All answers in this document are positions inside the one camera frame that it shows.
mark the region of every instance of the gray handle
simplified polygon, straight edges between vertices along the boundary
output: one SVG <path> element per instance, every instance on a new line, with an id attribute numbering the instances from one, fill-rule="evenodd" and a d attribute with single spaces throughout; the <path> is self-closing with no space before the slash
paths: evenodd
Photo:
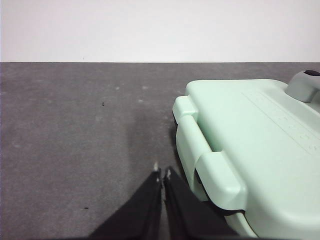
<path id="1" fill-rule="evenodd" d="M 305 70 L 293 76 L 285 93 L 304 103 L 311 103 L 319 90 L 320 73 L 313 70 Z"/>

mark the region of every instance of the plastic case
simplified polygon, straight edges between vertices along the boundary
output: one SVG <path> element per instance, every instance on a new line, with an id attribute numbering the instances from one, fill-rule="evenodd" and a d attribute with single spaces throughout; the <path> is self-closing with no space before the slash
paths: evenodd
<path id="1" fill-rule="evenodd" d="M 320 92 L 311 103 L 272 79 L 196 80 L 173 106 L 191 190 L 247 236 L 319 239 Z"/>

